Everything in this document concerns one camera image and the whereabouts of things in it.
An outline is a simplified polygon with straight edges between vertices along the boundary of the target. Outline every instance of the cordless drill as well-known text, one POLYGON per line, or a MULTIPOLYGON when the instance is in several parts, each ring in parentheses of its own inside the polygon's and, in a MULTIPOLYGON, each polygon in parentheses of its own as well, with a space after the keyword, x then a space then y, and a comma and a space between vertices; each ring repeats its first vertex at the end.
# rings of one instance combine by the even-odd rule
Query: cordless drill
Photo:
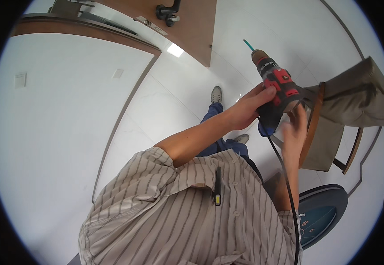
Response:
POLYGON ((300 87, 292 81, 288 71, 281 68, 264 51, 254 50, 246 40, 244 42, 253 50, 251 59, 263 79, 264 89, 273 86, 277 90, 272 101, 257 108, 260 116, 258 131, 261 136, 269 137, 278 127, 282 115, 293 110, 301 101, 300 87))

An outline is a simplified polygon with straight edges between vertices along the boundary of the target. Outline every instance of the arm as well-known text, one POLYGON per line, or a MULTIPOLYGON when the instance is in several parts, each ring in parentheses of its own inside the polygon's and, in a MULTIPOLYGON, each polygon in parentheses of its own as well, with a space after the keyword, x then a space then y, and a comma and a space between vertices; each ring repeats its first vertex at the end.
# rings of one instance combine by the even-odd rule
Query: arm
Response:
MULTIPOLYGON (((295 209, 298 209, 298 164, 302 146, 304 145, 307 135, 307 116, 301 104, 292 112, 289 112, 288 116, 290 117, 290 124, 284 124, 283 127, 284 144, 282 156, 294 206, 295 209)), ((284 176, 282 174, 275 175, 273 179, 268 181, 268 186, 270 190, 268 192, 277 211, 291 210, 291 203, 284 176)))
POLYGON ((171 135, 155 146, 167 152, 174 167, 180 167, 226 133, 248 127, 258 117, 256 109, 272 100, 275 92, 274 87, 264 89, 261 83, 225 112, 171 135))

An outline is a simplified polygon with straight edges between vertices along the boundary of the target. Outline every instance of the shoe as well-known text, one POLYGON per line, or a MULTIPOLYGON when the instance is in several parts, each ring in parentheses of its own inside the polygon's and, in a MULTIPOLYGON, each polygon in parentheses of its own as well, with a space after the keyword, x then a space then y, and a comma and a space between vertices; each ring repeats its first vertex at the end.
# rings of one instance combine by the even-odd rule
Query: shoe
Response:
POLYGON ((249 135, 247 134, 242 134, 233 139, 235 142, 240 142, 241 144, 246 144, 246 142, 249 140, 249 135))
POLYGON ((219 86, 214 87, 213 91, 211 92, 211 103, 221 103, 221 88, 219 86))

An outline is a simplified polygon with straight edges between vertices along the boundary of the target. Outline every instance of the shirt sleeve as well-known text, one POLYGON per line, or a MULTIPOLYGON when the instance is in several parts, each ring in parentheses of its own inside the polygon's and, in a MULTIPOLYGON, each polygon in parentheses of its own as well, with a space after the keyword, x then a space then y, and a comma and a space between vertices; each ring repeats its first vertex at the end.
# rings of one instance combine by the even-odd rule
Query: shirt sleeve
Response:
MULTIPOLYGON (((292 210, 289 211, 279 211, 277 212, 279 215, 280 222, 282 223, 283 229, 284 229, 284 236, 286 240, 289 240, 290 244, 287 244, 288 246, 288 258, 291 261, 291 264, 293 264, 293 261, 295 259, 295 225, 294 225, 294 217, 292 214, 292 210)), ((298 264, 301 264, 302 259, 302 246, 301 246, 301 217, 299 217, 298 211, 295 211, 297 215, 297 221, 298 221, 298 231, 299 231, 299 253, 298 253, 298 264)))
POLYGON ((159 147, 136 153, 99 193, 79 234, 82 264, 105 248, 99 241, 152 208, 176 177, 173 160, 159 147))

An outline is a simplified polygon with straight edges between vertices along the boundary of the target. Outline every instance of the striped shirt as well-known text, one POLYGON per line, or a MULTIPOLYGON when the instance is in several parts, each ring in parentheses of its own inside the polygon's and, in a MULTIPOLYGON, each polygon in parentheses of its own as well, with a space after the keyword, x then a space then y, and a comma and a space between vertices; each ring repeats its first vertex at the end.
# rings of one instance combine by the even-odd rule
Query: striped shirt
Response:
MULTIPOLYGON (((173 167, 159 147, 136 153, 81 226, 82 264, 293 264, 292 211, 277 212, 232 149, 173 167), (221 167, 221 205, 212 198, 221 167)), ((299 263, 302 248, 300 247, 299 263)))

